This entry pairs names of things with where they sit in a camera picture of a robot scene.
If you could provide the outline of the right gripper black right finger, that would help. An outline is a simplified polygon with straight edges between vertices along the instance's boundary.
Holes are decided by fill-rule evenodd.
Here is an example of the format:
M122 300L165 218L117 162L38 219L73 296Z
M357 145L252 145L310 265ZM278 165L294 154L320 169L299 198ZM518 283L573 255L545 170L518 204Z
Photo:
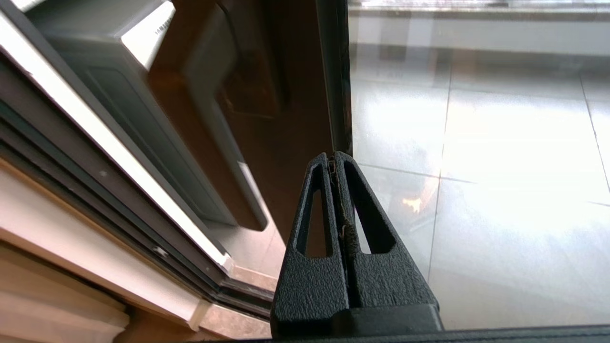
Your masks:
M334 331L442 332L438 301L362 170L343 152L334 165L349 297L348 310L334 315Z

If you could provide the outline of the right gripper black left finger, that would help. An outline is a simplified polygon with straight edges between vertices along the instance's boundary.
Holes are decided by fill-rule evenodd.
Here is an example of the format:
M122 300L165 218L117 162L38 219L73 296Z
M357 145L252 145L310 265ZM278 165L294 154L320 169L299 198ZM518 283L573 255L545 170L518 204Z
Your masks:
M315 193L322 196L326 256L307 256ZM271 312L272 336L331 336L333 316L348 310L349 297L340 243L329 159L326 153L307 165L302 192L284 254Z

